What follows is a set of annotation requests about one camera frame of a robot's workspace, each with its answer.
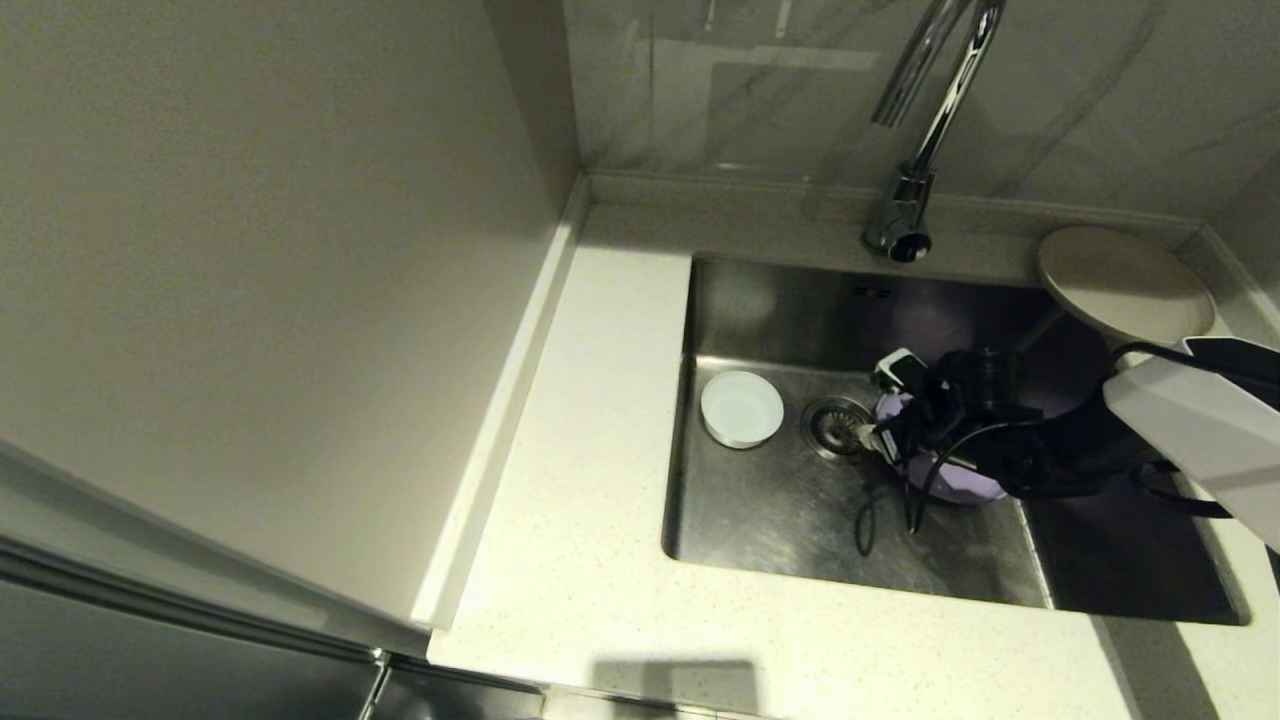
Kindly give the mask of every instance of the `chrome faucet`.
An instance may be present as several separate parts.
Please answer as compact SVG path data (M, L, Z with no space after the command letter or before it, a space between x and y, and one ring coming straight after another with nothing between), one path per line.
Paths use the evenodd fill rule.
M929 74L942 44L951 35L960 15L973 3L974 0L933 0L915 27L910 45L897 61L893 77L881 96L876 114L872 115L873 123L887 128L901 124L920 86L924 85L924 78ZM915 158L902 164L884 200L877 206L876 214L863 231L863 245L872 252L888 255L899 263L910 263L923 258L933 247L928 227L924 224L924 209L933 188L933 158L942 146L942 138L951 127L960 101L978 77L978 65L991 47L991 40L996 35L996 26L1000 24L1004 10L1005 0L978 0L969 40L956 60L942 104L938 105L933 122L920 140Z

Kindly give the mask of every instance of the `white countertop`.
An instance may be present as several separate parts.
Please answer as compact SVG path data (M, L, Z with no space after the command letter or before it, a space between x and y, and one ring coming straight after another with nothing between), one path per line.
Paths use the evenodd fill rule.
M787 719L1130 717L1203 706L1206 692L1221 717L1277 716L1280 601L1261 542L1233 520L1213 527L1252 612L1243 628L1098 619L667 557L689 245L776 259L769 243L744 240L768 236L748 224L758 225L593 210L462 605L431 639L433 662ZM852 233L803 232L814 250L796 261L886 269ZM938 245L922 266L931 274L1032 282L1033 241Z

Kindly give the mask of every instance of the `small white container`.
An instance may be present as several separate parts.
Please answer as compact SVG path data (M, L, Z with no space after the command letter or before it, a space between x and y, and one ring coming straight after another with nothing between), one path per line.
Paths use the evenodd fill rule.
M782 396L755 373L716 375L703 388L699 406L707 433L735 450L755 447L782 427Z

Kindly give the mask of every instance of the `sink drain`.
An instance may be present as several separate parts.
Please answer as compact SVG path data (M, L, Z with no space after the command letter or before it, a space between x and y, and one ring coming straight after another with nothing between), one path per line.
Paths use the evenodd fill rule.
M804 439L823 460L859 462L867 448L858 441L858 427L872 421L872 414L847 397L820 397L809 404L801 416Z

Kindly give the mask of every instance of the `sink basin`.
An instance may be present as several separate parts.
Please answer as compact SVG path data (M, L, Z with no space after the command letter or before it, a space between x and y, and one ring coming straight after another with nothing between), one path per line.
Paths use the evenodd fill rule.
M695 260L663 550L686 562L919 593L1243 624L1203 521L1156 507L1128 483L1075 500L931 501L911 536L896 471L815 441L823 409L874 411L869 370L888 352L909 347L932 363L950 350L1011 347L1053 307L1038 288ZM1060 319L1023 356L1021 402L1048 416L1074 407L1106 355L1096 331ZM756 373L782 396L782 428L759 447L730 450L701 425L701 388L727 370Z

